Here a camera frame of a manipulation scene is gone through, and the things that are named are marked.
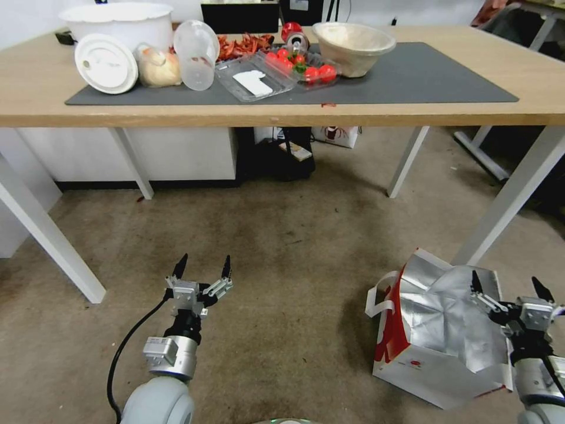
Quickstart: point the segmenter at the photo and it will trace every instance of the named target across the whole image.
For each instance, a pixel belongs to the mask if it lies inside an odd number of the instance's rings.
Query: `wooden table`
[[[388,193],[400,186],[430,125],[548,125],[452,263],[476,264],[565,151],[565,65],[468,27],[394,27],[519,97],[515,103],[211,106],[67,106],[85,84],[73,50],[51,34],[0,52],[0,125],[108,127],[144,196],[153,195],[123,128],[312,125],[416,126]],[[0,157],[0,198],[90,301],[105,290],[21,179]]]

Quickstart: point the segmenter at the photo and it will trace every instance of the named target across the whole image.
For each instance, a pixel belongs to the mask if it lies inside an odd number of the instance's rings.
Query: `black box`
[[[204,22],[216,34],[278,33],[278,0],[261,0],[261,3],[215,4],[202,3]]]

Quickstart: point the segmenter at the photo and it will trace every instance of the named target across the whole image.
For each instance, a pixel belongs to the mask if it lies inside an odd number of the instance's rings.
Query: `white table leg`
[[[532,41],[530,44],[530,50],[538,51],[540,49],[541,45],[545,42],[547,36],[553,29],[556,21],[557,19],[553,18],[552,16],[546,17],[546,20],[543,22],[543,25],[534,37],[534,41]]]
[[[93,303],[102,302],[106,290],[100,281],[2,155],[0,200],[16,215],[87,299]]]
[[[483,143],[484,139],[487,138],[487,135],[492,129],[493,129],[492,125],[483,125],[482,127],[480,127],[477,133],[475,134],[475,136],[473,137],[471,144],[474,147],[481,147],[481,144]]]
[[[408,145],[406,146],[406,150],[404,150],[404,154],[400,160],[398,168],[396,168],[393,180],[391,181],[390,186],[388,186],[387,193],[390,198],[395,198],[400,191],[400,187],[406,178],[406,174],[408,174],[408,171],[412,166],[412,162],[414,162],[414,158],[416,157],[420,146],[422,146],[429,130],[430,127],[416,127],[414,129]]]
[[[141,167],[141,164],[135,155],[135,150],[129,140],[128,134],[123,128],[109,128],[108,131],[110,131],[112,138],[122,154],[122,158],[128,165],[134,180],[137,182],[137,185],[141,190],[141,194],[143,194],[143,197],[147,200],[152,199],[155,193],[149,183],[149,179],[147,179],[145,170]]]
[[[565,153],[565,127],[546,127],[451,261],[476,265]]]

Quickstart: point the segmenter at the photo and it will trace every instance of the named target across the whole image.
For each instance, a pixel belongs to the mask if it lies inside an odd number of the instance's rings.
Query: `white box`
[[[312,127],[317,141],[353,148],[359,135],[359,127]]]

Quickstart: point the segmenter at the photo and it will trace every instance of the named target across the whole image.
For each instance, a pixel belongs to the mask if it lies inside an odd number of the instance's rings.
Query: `plastic cup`
[[[214,82],[214,63],[204,57],[183,58],[178,63],[181,78],[188,88],[196,91],[207,90]]]
[[[220,55],[220,42],[214,30],[201,21],[185,21],[175,31],[173,45],[183,83],[197,91],[209,88]]]

